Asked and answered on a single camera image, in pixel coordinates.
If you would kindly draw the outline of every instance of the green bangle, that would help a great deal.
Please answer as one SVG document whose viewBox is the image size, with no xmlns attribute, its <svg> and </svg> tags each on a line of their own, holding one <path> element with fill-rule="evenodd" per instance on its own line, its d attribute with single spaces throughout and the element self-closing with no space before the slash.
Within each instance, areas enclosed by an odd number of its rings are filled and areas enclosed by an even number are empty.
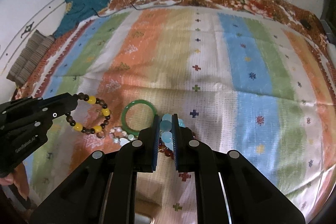
<svg viewBox="0 0 336 224">
<path fill-rule="evenodd" d="M 137 130 L 134 130 L 134 129 L 131 129 L 128 125 L 127 125 L 127 122 L 126 122 L 126 114 L 127 114 L 127 111 L 135 106 L 135 105 L 138 105 L 138 104 L 145 104 L 147 106 L 149 106 L 152 111 L 153 111 L 153 114 L 154 116 L 156 115 L 156 109 L 155 107 L 152 105 L 151 102 L 149 101 L 146 101 L 146 100 L 135 100 L 133 102 L 130 102 L 126 107 L 125 109 L 123 110 L 122 114 L 121 114 L 121 124 L 123 126 L 123 130 L 125 130 L 128 134 L 133 134 L 134 136 L 138 136 L 139 135 L 139 132 L 140 131 L 137 131 Z"/>
</svg>

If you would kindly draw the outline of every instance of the dark blue cross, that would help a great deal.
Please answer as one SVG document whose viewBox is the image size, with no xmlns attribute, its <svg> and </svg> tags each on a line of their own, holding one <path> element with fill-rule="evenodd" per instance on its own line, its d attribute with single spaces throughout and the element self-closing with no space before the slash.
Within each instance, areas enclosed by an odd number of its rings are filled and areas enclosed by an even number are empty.
<svg viewBox="0 0 336 224">
<path fill-rule="evenodd" d="M 190 115 L 192 115 L 193 118 L 196 118 L 196 116 L 198 116 L 198 112 L 196 112 L 196 109 L 193 109 L 193 111 L 190 112 Z"/>
</svg>

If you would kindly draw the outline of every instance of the beaded bracelet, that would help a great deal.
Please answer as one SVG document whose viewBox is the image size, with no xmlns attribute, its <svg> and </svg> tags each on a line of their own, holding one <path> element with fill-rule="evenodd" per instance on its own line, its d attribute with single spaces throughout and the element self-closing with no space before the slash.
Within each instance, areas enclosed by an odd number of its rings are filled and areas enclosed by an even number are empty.
<svg viewBox="0 0 336 224">
<path fill-rule="evenodd" d="M 88 102 L 91 105 L 97 104 L 101 105 L 102 107 L 102 114 L 105 116 L 105 120 L 100 125 L 94 126 L 93 128 L 85 128 L 81 123 L 76 122 L 73 117 L 71 116 L 71 112 L 66 113 L 67 116 L 66 120 L 67 122 L 74 128 L 76 131 L 80 131 L 85 133 L 86 135 L 95 134 L 97 133 L 98 138 L 103 138 L 104 135 L 99 134 L 106 125 L 109 124 L 110 119 L 110 110 L 107 108 L 107 104 L 104 102 L 104 100 L 100 100 L 99 98 L 96 98 L 94 96 L 89 96 L 87 94 L 84 94 L 82 92 L 78 93 L 77 95 L 78 99 L 84 100 L 85 102 Z"/>
</svg>

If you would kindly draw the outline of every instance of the green cross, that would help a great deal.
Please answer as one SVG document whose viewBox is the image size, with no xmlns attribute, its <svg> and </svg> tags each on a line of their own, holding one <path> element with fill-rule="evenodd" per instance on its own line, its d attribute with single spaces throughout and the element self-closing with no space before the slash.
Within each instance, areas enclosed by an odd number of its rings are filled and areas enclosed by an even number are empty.
<svg viewBox="0 0 336 224">
<path fill-rule="evenodd" d="M 193 90 L 195 90 L 195 92 L 197 92 L 198 90 L 200 90 L 201 88 L 198 85 L 195 85 L 195 87 L 193 87 Z"/>
<path fill-rule="evenodd" d="M 180 203 L 176 203 L 175 205 L 173 205 L 173 208 L 175 209 L 175 212 L 182 210 L 182 206 L 180 206 Z"/>
</svg>

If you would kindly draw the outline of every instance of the folded striped fabric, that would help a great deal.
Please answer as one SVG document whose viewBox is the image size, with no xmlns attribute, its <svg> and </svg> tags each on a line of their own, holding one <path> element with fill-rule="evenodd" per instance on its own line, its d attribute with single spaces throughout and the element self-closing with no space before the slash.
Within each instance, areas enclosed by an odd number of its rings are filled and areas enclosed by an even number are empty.
<svg viewBox="0 0 336 224">
<path fill-rule="evenodd" d="M 22 87 L 54 41 L 55 38 L 52 35 L 45 37 L 36 30 L 11 67 L 7 79 Z"/>
</svg>

